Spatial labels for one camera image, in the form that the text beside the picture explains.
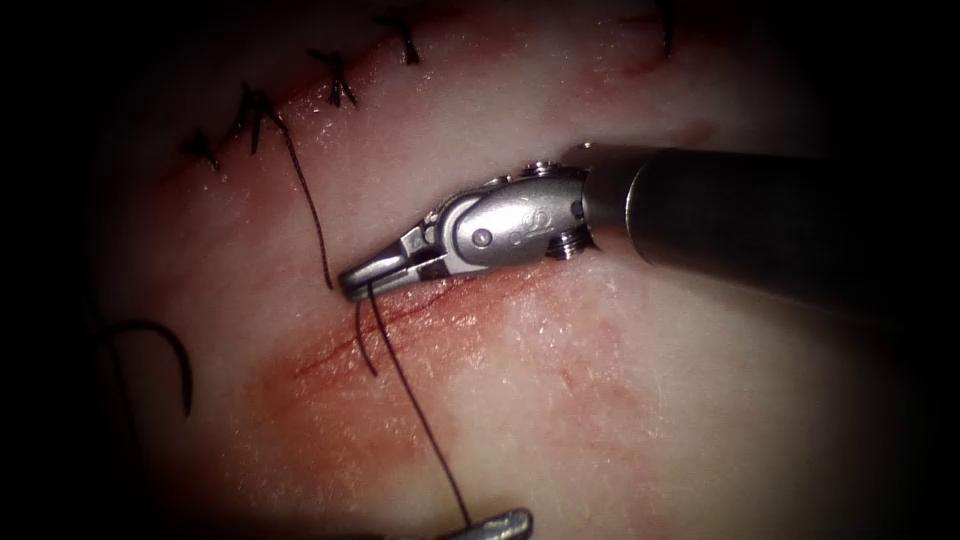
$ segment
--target metal grasper tip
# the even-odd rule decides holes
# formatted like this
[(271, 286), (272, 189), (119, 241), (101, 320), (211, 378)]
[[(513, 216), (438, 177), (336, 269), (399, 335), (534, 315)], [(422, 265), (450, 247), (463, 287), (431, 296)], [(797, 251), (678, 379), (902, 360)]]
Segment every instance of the metal grasper tip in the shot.
[(455, 245), (454, 225), (489, 188), (458, 193), (431, 211), (398, 240), (368, 259), (340, 274), (338, 280), (347, 300), (359, 302), (373, 293), (383, 293), (421, 281), (490, 270), (471, 264), (450, 246)]
[(581, 204), (585, 171), (543, 161), (448, 197), (403, 236), (339, 276), (344, 296), (449, 276), (569, 259), (589, 241)]
[(514, 508), (473, 527), (438, 536), (437, 540), (528, 540), (531, 536), (533, 513), (526, 508)]

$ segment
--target black suture thread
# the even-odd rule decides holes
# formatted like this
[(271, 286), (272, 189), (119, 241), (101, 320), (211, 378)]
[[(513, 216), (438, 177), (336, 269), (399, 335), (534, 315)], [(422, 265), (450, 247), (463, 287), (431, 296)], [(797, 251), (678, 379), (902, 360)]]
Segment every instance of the black suture thread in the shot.
[(293, 146), (293, 139), (290, 138), (290, 131), (279, 119), (274, 120), (280, 127), (283, 134), (283, 142), (290, 151), (290, 159), (293, 161), (293, 168), (297, 171), (297, 178), (300, 180), (300, 187), (303, 188), (303, 194), (307, 198), (307, 204), (310, 205), (310, 214), (313, 216), (313, 226), (317, 229), (317, 239), (320, 241), (320, 261), (323, 264), (323, 280), (327, 283), (327, 289), (333, 290), (333, 280), (330, 279), (330, 264), (327, 262), (327, 243), (323, 239), (323, 227), (320, 226), (320, 216), (317, 215), (317, 207), (313, 204), (313, 196), (310, 195), (310, 188), (307, 187), (307, 179), (303, 176), (303, 169), (300, 168), (300, 160), (297, 159), (297, 151)]
[(404, 63), (406, 65), (419, 64), (420, 54), (413, 45), (413, 35), (410, 32), (410, 25), (398, 13), (392, 12), (389, 15), (380, 15), (373, 18), (373, 22), (388, 26), (394, 32), (400, 35), (404, 47)]
[(207, 140), (207, 136), (203, 134), (200, 128), (194, 129), (193, 138), (180, 143), (177, 149), (180, 150), (182, 154), (189, 154), (205, 159), (207, 163), (213, 167), (214, 171), (220, 170), (220, 162), (217, 161), (217, 158), (213, 156), (213, 152), (210, 151), (210, 141)]
[[(90, 309), (93, 312), (96, 325), (101, 329), (106, 328), (106, 320), (103, 318), (103, 313), (101, 313), (99, 306), (97, 306), (93, 291), (88, 289), (87, 292), (87, 299), (90, 303)], [(110, 361), (113, 363), (113, 373), (116, 377), (117, 390), (120, 392), (120, 403), (123, 407), (124, 420), (127, 422), (127, 427), (130, 430), (130, 444), (133, 446), (134, 458), (139, 465), (137, 469), (139, 474), (136, 475), (136, 479), (134, 480), (136, 483), (134, 489), (138, 491), (137, 500), (141, 503), (137, 505), (137, 509), (142, 512), (144, 516), (147, 516), (150, 514), (151, 505), (147, 500), (150, 496), (150, 490), (147, 488), (147, 475), (145, 472), (146, 462), (143, 457), (143, 443), (140, 441), (140, 431), (137, 429), (137, 420), (133, 416), (133, 405), (130, 402), (130, 394), (127, 391), (127, 379), (124, 375), (123, 366), (120, 362), (120, 352), (117, 350), (113, 340), (107, 341), (107, 352), (110, 355)]]
[[(107, 341), (111, 346), (112, 354), (115, 354), (116, 350), (113, 348), (113, 338), (119, 334), (133, 331), (148, 331), (159, 334), (173, 349), (174, 356), (177, 358), (177, 365), (180, 368), (180, 394), (183, 400), (183, 416), (184, 418), (189, 418), (190, 410), (193, 407), (193, 370), (190, 367), (190, 357), (187, 354), (187, 348), (183, 346), (183, 342), (180, 341), (180, 338), (178, 338), (172, 330), (156, 321), (130, 319), (104, 328), (95, 337), (94, 345), (99, 345), (101, 342)], [(117, 354), (115, 358), (119, 366), (119, 355)], [(121, 392), (125, 394), (125, 386), (121, 389)]]
[(673, 0), (654, 0), (660, 12), (660, 24), (663, 25), (663, 57), (669, 58), (673, 50), (673, 31), (677, 25)]
[(430, 429), (430, 424), (427, 423), (427, 417), (423, 413), (423, 409), (420, 408), (420, 403), (417, 401), (416, 396), (413, 394), (413, 389), (410, 387), (410, 383), (407, 381), (407, 376), (403, 373), (403, 368), (400, 367), (400, 361), (397, 360), (397, 353), (393, 350), (393, 344), (390, 342), (390, 338), (387, 336), (387, 327), (383, 324), (383, 319), (380, 317), (380, 309), (377, 307), (377, 299), (373, 295), (372, 283), (367, 283), (367, 294), (370, 296), (370, 306), (373, 308), (373, 316), (377, 320), (377, 327), (380, 329), (380, 336), (383, 338), (383, 343), (387, 346), (387, 352), (390, 353), (390, 360), (393, 362), (393, 366), (397, 369), (397, 375), (400, 376), (400, 382), (403, 384), (403, 388), (406, 390), (407, 396), (410, 398), (410, 403), (413, 404), (413, 408), (417, 412), (417, 417), (420, 419), (420, 424), (423, 426), (423, 430), (427, 432), (427, 440), (430, 441), (430, 446), (433, 447), (433, 452), (437, 455), (437, 459), (440, 460), (440, 466), (443, 468), (444, 474), (447, 475), (447, 480), (450, 482), (450, 487), (453, 489), (453, 494), (457, 498), (457, 505), (460, 507), (460, 513), (463, 515), (463, 521), (466, 527), (472, 527), (473, 522), (470, 520), (470, 513), (467, 512), (467, 505), (463, 502), (463, 495), (460, 494), (460, 488), (457, 486), (457, 481), (453, 478), (453, 472), (450, 470), (447, 460), (443, 457), (443, 453), (440, 451), (440, 445), (437, 444), (437, 439), (433, 435), (433, 430)]
[(340, 56), (340, 53), (334, 51), (330, 54), (324, 54), (316, 49), (307, 49), (307, 54), (330, 66), (330, 71), (333, 72), (333, 81), (330, 84), (330, 96), (327, 97), (327, 103), (339, 108), (340, 93), (343, 92), (347, 95), (350, 103), (353, 103), (354, 107), (358, 107), (357, 98), (354, 97), (353, 91), (350, 90), (350, 85), (347, 84), (347, 79), (343, 74), (343, 57)]
[(242, 81), (240, 84), (243, 87), (243, 93), (240, 95), (240, 105), (237, 106), (237, 115), (233, 118), (228, 136), (235, 135), (243, 129), (243, 126), (247, 124), (247, 114), (253, 108), (253, 91), (250, 90), (247, 81)]
[(374, 377), (377, 377), (377, 368), (373, 367), (373, 361), (370, 360), (370, 355), (367, 354), (367, 347), (363, 344), (363, 331), (360, 329), (360, 302), (357, 302), (356, 316), (354, 317), (354, 326), (357, 331), (357, 347), (360, 347), (360, 356), (363, 357), (363, 361), (367, 363), (367, 367), (370, 368), (370, 373)]
[(297, 157), (296, 147), (293, 144), (293, 138), (290, 136), (290, 129), (277, 112), (274, 110), (273, 102), (267, 97), (266, 92), (260, 90), (256, 93), (250, 90), (247, 83), (243, 83), (243, 98), (240, 101), (240, 111), (234, 120), (235, 128), (242, 128), (247, 120), (247, 113), (253, 111), (253, 141), (251, 144), (251, 155), (257, 153), (260, 142), (260, 124), (263, 117), (266, 116), (280, 130), (283, 137), (283, 143), (287, 146), (287, 152), (290, 154), (290, 161), (293, 162), (293, 169), (297, 173), (297, 180), (300, 181), (300, 187), (303, 189), (303, 195), (307, 199), (307, 205), (310, 207), (310, 215), (313, 217), (313, 226), (317, 231), (317, 239), (320, 241), (320, 262), (323, 266), (323, 281), (327, 284), (327, 289), (333, 290), (333, 280), (330, 278), (330, 263), (327, 262), (327, 243), (323, 238), (323, 227), (320, 225), (320, 216), (317, 214), (317, 206), (313, 202), (313, 195), (310, 194), (310, 187), (307, 185), (307, 179), (300, 167), (300, 159)]

